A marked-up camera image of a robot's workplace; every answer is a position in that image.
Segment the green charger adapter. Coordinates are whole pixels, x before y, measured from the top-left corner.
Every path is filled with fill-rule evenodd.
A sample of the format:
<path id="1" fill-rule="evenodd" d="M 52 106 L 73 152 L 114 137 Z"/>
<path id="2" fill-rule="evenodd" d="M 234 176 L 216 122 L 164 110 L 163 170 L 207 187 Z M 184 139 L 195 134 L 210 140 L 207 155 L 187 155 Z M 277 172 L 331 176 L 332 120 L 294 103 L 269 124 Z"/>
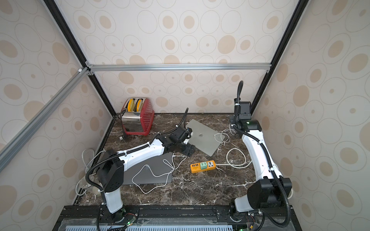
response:
<path id="1" fill-rule="evenodd" d="M 208 167 L 207 162 L 200 163 L 200 169 L 206 169 Z"/>

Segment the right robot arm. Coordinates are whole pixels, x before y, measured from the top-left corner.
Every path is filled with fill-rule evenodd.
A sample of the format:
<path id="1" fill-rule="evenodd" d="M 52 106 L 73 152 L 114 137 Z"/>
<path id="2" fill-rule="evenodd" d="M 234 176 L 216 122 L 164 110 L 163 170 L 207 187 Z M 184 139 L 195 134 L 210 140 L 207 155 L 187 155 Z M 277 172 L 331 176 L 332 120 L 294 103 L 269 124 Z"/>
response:
<path id="1" fill-rule="evenodd" d="M 255 183 L 247 189 L 246 195 L 234 200 L 234 211 L 259 214 L 262 223 L 267 218 L 275 226 L 285 228 L 292 216 L 288 195 L 293 185 L 274 163 L 266 147 L 261 125 L 251 118 L 250 106 L 250 102 L 235 98 L 234 115 L 230 118 L 231 127 L 242 135 L 255 171 Z"/>

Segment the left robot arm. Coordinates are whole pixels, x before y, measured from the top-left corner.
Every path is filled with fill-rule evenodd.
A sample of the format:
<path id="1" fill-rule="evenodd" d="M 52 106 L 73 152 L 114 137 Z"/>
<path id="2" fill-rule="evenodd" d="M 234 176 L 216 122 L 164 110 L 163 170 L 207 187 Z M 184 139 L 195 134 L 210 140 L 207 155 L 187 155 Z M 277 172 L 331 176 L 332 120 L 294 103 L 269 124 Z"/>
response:
<path id="1" fill-rule="evenodd" d="M 171 132 L 156 134 L 151 141 L 137 147 L 117 152 L 108 150 L 108 157 L 87 170 L 85 180 L 101 193 L 109 213 L 115 214 L 123 209 L 120 187 L 124 183 L 124 172 L 169 152 L 192 156 L 195 146 L 188 143 L 192 135 L 191 128 L 178 126 Z"/>

